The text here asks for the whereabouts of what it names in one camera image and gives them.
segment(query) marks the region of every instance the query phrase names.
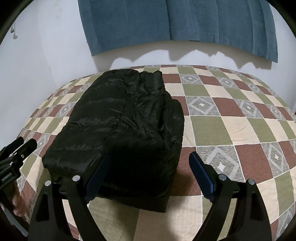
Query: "bed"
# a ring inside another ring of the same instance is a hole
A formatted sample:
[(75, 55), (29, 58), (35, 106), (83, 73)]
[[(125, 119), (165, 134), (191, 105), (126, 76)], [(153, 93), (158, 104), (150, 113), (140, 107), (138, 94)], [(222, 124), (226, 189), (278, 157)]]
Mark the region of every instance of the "bed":
[[(231, 180), (252, 178), (263, 197), (273, 240), (295, 214), (296, 116), (258, 78), (233, 70), (197, 65), (135, 66), (137, 71), (163, 73), (166, 90), (183, 108), (185, 126), (177, 173), (167, 212), (156, 213), (95, 198), (89, 210), (107, 240), (192, 240), (210, 210), (188, 164), (197, 151), (217, 173)], [(18, 186), (28, 222), (44, 182), (50, 179), (42, 157), (67, 123), (84, 91), (102, 73), (75, 79), (48, 97), (27, 120), (19, 136), (34, 138), (38, 147), (24, 162)], [(219, 239), (226, 236), (235, 209), (230, 210)], [(73, 236), (80, 239), (69, 204), (63, 201)]]

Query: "quilted nylon fabric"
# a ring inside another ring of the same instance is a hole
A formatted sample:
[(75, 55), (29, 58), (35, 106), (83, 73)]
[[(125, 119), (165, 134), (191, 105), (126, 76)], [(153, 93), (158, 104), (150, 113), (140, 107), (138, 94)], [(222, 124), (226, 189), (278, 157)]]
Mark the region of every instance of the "quilted nylon fabric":
[(160, 71), (112, 70), (85, 91), (42, 162), (62, 182), (108, 153), (113, 162), (100, 196), (164, 212), (183, 131), (181, 104), (165, 90)]

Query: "finger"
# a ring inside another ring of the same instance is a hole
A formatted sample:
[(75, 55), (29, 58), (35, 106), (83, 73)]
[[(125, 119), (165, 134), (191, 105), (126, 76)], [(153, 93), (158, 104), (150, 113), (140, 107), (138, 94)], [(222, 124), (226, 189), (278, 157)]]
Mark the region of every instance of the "finger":
[(15, 213), (16, 216), (18, 216), (20, 214), (20, 212), (22, 211), (23, 209), (23, 203), (22, 203), (22, 200), (20, 200), (18, 206), (13, 210), (13, 212)]

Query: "gray diamond square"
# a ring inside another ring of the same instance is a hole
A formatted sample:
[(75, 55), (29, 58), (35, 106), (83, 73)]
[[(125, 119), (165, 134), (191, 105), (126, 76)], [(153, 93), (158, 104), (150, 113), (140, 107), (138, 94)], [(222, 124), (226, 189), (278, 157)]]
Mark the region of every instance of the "gray diamond square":
[(257, 85), (254, 85), (253, 83), (246, 83), (249, 88), (251, 89), (251, 91), (256, 92), (256, 93), (261, 93), (264, 94)]
[(270, 109), (270, 111), (272, 112), (272, 114), (278, 119), (278, 120), (283, 120), (285, 121), (285, 117), (283, 116), (283, 114), (279, 111), (279, 109), (274, 106), (274, 105), (270, 105), (270, 104), (266, 104), (267, 108)]
[(236, 84), (234, 83), (234, 81), (232, 79), (228, 79), (228, 78), (224, 78), (224, 77), (215, 77), (215, 78), (224, 87), (230, 87), (230, 88), (238, 89), (238, 87), (236, 86)]
[(211, 165), (218, 174), (223, 173), (233, 181), (244, 182), (234, 146), (198, 146), (196, 152), (203, 162)]
[(186, 96), (190, 115), (220, 116), (219, 111), (211, 97)]
[(292, 119), (294, 121), (296, 121), (296, 116), (295, 114), (293, 113), (293, 111), (289, 108), (289, 107), (286, 107), (285, 110), (289, 113), (289, 115), (292, 117)]
[(209, 71), (221, 71), (219, 68), (217, 67), (213, 67), (213, 66), (206, 66), (206, 68), (209, 70)]
[(291, 222), (293, 216), (295, 214), (295, 203), (292, 204), (291, 207), (288, 208), (280, 217), (279, 217), (279, 226), (276, 232), (276, 239), (284, 232), (286, 227)]
[(290, 144), (291, 144), (291, 146), (292, 146), (292, 148), (293, 148), (293, 150), (294, 150), (294, 152), (296, 154), (296, 139), (290, 140)]
[(234, 101), (237, 103), (237, 105), (246, 117), (263, 118), (260, 111), (251, 101), (238, 99), (235, 99)]
[(277, 142), (261, 143), (274, 177), (289, 170), (286, 158)]
[(197, 74), (179, 74), (181, 83), (185, 84), (202, 84), (200, 77)]

